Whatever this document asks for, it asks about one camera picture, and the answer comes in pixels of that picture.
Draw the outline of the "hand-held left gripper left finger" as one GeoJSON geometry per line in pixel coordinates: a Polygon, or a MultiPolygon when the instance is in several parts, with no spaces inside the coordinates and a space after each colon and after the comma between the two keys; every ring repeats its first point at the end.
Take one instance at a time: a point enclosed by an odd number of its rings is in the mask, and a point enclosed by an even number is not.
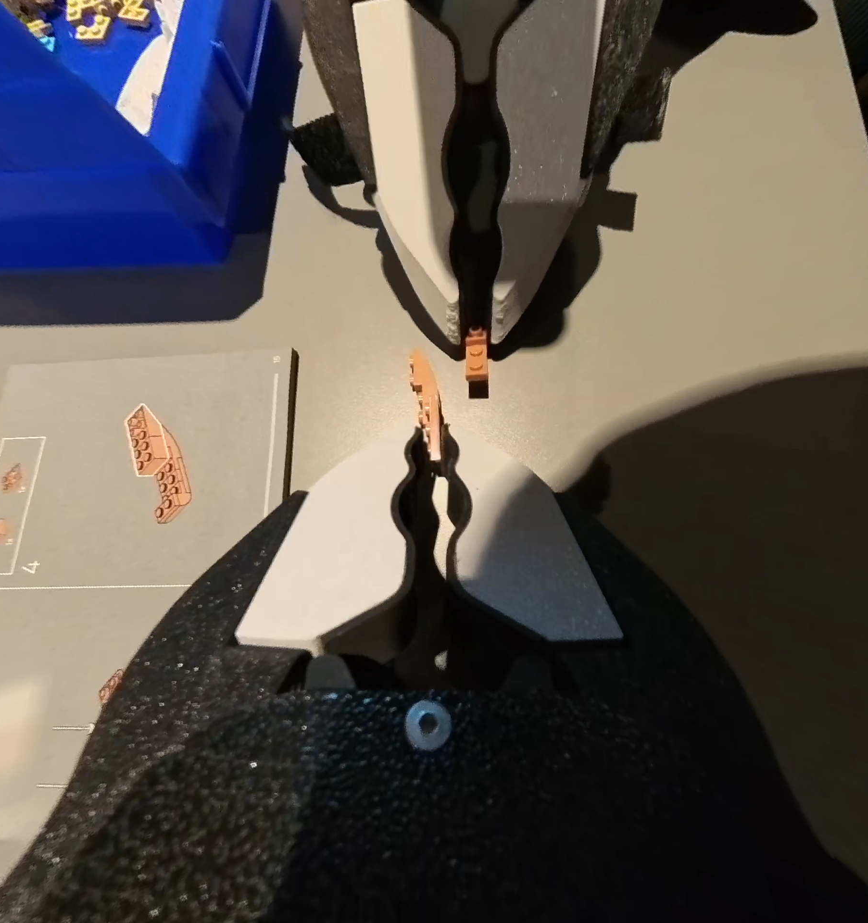
{"type": "Polygon", "coordinates": [[[419,436],[385,432],[313,485],[235,630],[239,644],[400,651],[414,550],[398,500],[419,436]]]}

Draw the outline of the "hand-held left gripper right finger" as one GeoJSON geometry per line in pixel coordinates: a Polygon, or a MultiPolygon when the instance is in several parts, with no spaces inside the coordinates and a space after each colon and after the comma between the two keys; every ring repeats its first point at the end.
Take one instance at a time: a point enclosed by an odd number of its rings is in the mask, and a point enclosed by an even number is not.
{"type": "Polygon", "coordinates": [[[534,638],[622,640],[552,489],[477,435],[450,435],[448,445],[454,587],[534,638]]]}

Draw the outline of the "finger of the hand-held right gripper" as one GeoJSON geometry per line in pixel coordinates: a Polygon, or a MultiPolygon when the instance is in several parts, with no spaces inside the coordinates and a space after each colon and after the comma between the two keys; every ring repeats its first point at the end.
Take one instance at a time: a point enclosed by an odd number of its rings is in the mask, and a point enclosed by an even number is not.
{"type": "Polygon", "coordinates": [[[497,206],[501,260],[490,334],[501,342],[531,304],[590,184],[581,177],[604,1],[530,2],[504,29],[496,100],[509,145],[497,206]]]}
{"type": "Polygon", "coordinates": [[[420,305],[461,342],[451,262],[456,206],[447,142],[459,101],[465,2],[370,1],[352,6],[374,171],[373,202],[420,305]]]}

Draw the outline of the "orange toy brick plate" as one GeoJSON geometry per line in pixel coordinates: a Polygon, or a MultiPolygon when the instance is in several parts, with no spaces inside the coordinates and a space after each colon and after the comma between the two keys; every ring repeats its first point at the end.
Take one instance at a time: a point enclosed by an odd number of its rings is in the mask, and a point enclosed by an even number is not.
{"type": "Polygon", "coordinates": [[[417,400],[418,426],[428,460],[436,474],[447,478],[451,474],[451,458],[444,448],[446,424],[440,386],[433,366],[421,348],[415,348],[409,354],[409,377],[417,400]]]}

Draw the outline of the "small orange toy brick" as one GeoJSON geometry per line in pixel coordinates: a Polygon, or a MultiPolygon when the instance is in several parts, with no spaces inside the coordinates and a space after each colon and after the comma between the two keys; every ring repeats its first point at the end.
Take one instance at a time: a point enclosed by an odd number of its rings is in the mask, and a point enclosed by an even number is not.
{"type": "Polygon", "coordinates": [[[482,327],[471,327],[465,335],[464,376],[469,396],[486,399],[489,396],[489,339],[488,331],[482,327]]]}

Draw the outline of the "blue plastic bin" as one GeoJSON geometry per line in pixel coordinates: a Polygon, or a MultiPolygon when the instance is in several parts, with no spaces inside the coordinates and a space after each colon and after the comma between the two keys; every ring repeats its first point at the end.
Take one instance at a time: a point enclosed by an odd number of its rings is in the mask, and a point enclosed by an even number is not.
{"type": "Polygon", "coordinates": [[[184,2],[151,127],[118,112],[152,42],[54,49],[0,3],[0,328],[239,317],[264,292],[300,2],[184,2]]]}

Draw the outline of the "pile of tan toy bricks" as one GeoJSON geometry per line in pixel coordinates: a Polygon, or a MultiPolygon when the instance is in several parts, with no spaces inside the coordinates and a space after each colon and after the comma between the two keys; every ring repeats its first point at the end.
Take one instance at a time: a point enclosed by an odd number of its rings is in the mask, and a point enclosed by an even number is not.
{"type": "Polygon", "coordinates": [[[117,21],[130,29],[149,29],[152,10],[144,1],[13,1],[5,6],[40,40],[54,36],[59,17],[76,41],[103,44],[117,21]]]}

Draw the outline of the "grey desk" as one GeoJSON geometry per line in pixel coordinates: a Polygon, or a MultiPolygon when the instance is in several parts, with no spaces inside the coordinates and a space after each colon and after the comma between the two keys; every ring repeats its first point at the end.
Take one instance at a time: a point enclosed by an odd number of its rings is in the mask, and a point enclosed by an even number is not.
{"type": "MultiPolygon", "coordinates": [[[[488,399],[450,420],[599,518],[731,663],[824,845],[868,883],[868,145],[831,2],[695,11],[655,143],[598,178],[488,399]]],[[[0,276],[16,363],[300,354],[305,488],[409,403],[427,345],[361,191],[290,151],[271,235],[201,271],[0,276]]]]}

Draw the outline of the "grey instruction booklet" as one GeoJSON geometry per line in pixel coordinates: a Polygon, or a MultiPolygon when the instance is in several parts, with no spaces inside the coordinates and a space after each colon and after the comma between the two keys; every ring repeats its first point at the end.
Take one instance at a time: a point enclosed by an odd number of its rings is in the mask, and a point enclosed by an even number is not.
{"type": "Polygon", "coordinates": [[[280,502],[288,346],[21,364],[0,402],[0,850],[68,783],[99,691],[280,502]]]}

